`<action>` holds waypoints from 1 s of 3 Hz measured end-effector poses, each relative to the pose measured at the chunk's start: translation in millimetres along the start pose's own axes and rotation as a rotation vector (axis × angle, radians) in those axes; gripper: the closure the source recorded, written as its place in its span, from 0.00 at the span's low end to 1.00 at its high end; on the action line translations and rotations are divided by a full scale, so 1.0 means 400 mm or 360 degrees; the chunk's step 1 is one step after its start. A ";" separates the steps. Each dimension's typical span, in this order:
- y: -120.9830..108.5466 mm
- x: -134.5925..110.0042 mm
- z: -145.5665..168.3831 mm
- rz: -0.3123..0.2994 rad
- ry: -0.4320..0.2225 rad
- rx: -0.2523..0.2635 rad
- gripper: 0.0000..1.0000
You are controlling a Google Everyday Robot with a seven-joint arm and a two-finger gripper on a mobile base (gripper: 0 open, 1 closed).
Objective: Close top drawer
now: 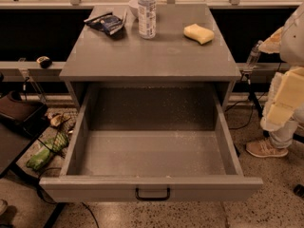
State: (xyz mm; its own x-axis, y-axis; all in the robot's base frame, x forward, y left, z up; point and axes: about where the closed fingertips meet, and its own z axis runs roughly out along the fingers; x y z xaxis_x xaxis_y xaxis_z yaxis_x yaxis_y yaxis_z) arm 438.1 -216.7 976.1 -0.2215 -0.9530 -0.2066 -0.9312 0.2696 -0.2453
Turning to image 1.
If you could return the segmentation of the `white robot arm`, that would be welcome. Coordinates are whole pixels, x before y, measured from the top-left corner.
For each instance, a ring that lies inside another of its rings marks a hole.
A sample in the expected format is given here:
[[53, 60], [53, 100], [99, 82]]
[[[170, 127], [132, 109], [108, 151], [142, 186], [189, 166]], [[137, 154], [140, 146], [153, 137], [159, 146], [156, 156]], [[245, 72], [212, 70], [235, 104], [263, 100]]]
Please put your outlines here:
[[275, 74], [262, 112], [260, 125], [272, 132], [283, 127], [304, 103], [304, 4], [258, 49], [268, 54], [278, 53], [291, 67], [284, 74]]

